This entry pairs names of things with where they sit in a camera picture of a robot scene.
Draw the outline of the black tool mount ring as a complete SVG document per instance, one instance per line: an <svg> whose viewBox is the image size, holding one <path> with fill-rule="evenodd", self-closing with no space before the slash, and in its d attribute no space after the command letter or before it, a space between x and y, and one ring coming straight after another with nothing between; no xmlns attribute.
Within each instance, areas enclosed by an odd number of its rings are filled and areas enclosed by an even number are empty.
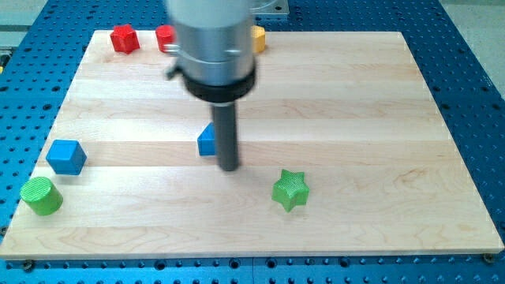
<svg viewBox="0 0 505 284"><path fill-rule="evenodd" d="M256 63L244 78L228 85L212 86L198 82L181 71L185 88L193 96L209 103L229 103L247 95L256 83Z"/></svg>

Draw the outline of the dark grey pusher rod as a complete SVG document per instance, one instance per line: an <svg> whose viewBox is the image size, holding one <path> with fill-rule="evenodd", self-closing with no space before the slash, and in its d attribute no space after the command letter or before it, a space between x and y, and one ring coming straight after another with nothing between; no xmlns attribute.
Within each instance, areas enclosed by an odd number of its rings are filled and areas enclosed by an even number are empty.
<svg viewBox="0 0 505 284"><path fill-rule="evenodd" d="M211 115L219 167L224 171L234 171L239 167L235 103L213 103Z"/></svg>

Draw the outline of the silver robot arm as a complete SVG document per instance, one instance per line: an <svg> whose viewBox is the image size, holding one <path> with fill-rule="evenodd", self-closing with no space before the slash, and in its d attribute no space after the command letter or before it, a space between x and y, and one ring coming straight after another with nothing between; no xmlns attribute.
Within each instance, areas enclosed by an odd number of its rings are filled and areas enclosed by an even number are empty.
<svg viewBox="0 0 505 284"><path fill-rule="evenodd" d="M239 167L236 101L256 83L250 2L167 0L176 42L166 45L176 62L166 75L181 75L186 90L209 103L215 153L221 170Z"/></svg>

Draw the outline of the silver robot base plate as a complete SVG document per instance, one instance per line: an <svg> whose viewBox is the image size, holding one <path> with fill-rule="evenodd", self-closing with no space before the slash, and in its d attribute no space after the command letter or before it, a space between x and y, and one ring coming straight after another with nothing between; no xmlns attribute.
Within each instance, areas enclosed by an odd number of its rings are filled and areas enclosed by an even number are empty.
<svg viewBox="0 0 505 284"><path fill-rule="evenodd" d="M288 0L251 0L251 11L256 15L286 16L290 13Z"/></svg>

